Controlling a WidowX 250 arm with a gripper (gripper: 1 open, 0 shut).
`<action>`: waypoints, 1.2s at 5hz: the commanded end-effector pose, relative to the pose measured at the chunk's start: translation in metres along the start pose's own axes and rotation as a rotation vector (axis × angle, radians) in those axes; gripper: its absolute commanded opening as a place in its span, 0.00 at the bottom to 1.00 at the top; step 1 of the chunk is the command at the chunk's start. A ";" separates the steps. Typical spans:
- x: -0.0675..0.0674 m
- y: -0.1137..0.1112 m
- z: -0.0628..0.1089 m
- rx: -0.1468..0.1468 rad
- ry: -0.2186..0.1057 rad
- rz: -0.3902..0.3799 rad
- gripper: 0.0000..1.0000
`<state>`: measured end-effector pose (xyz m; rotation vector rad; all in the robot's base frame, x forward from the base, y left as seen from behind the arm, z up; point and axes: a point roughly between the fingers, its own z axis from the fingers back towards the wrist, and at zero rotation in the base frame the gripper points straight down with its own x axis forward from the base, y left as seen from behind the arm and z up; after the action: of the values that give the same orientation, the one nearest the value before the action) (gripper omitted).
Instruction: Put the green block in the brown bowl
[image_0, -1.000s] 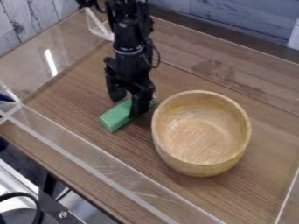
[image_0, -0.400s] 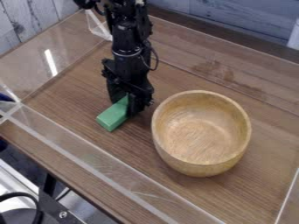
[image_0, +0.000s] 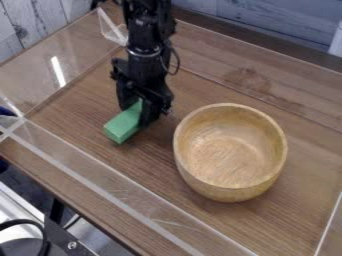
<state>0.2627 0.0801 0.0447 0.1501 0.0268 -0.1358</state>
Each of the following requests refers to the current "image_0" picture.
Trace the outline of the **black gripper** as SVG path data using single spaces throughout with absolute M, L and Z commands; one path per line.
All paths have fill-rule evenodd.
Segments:
M 111 78 L 117 82 L 119 107 L 127 110 L 142 102 L 139 125 L 147 127 L 172 109 L 174 94 L 166 83 L 172 50 L 139 55 L 129 50 L 129 58 L 113 59 Z

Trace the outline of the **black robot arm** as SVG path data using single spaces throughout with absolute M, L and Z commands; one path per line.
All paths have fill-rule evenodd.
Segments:
M 172 75 L 172 36 L 177 31 L 172 0 L 113 0 L 122 7 L 129 29 L 127 58 L 111 61 L 119 107 L 126 111 L 142 102 L 139 126 L 146 127 L 173 106 L 174 93 L 166 78 Z

